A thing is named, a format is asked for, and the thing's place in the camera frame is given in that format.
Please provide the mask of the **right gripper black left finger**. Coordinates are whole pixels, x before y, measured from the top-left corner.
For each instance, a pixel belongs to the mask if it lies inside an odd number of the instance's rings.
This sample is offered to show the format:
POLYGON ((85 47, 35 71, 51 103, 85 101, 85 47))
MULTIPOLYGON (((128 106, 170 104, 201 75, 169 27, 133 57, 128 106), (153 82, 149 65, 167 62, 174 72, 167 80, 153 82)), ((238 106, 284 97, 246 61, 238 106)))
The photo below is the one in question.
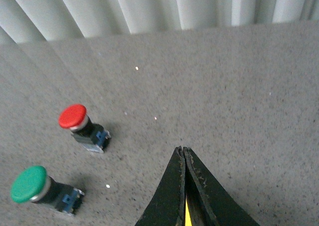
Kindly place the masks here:
POLYGON ((176 147, 161 181, 137 226, 185 225, 186 163, 182 147, 176 147))

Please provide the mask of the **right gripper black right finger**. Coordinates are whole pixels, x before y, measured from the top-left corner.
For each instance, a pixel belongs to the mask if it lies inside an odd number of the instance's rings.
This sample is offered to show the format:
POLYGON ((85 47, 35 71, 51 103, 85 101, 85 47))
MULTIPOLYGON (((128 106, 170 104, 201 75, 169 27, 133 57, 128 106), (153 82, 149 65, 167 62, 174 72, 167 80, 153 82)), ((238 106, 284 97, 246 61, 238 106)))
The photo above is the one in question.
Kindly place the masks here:
POLYGON ((257 226, 258 223, 227 193, 195 152, 183 148, 185 190, 193 226, 257 226))

